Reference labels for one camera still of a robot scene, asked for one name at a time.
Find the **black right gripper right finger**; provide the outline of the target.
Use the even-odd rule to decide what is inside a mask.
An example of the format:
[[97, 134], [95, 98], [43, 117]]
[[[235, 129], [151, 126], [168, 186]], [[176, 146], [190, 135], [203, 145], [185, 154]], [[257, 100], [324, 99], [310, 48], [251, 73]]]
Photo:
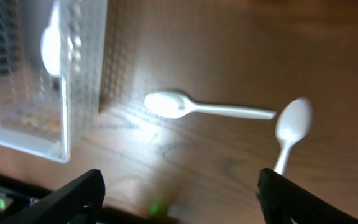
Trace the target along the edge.
[[358, 224], [357, 218], [326, 203], [272, 169], [260, 170], [257, 187], [257, 198], [266, 224]]

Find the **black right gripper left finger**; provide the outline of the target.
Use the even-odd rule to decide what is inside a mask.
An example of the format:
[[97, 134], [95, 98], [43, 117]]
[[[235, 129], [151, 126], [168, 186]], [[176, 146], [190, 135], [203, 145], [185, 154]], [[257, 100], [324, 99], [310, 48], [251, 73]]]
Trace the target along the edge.
[[104, 196], [105, 184], [101, 171], [91, 169], [1, 223], [97, 223]]

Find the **white plastic spoon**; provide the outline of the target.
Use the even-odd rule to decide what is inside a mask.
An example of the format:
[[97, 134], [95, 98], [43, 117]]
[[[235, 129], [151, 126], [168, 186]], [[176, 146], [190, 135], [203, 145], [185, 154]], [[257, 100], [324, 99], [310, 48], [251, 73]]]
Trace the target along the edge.
[[54, 1], [48, 26], [40, 39], [41, 58], [51, 77], [60, 77], [60, 1]]
[[144, 98], [145, 107], [163, 118], [178, 119], [190, 113], [206, 113], [245, 119], [270, 120], [276, 111], [244, 106], [202, 104], [177, 91], [156, 91]]
[[309, 99], [298, 98], [281, 112], [275, 127], [275, 135], [280, 145], [280, 153], [274, 171], [284, 175], [292, 147], [308, 133], [313, 120], [313, 110]]

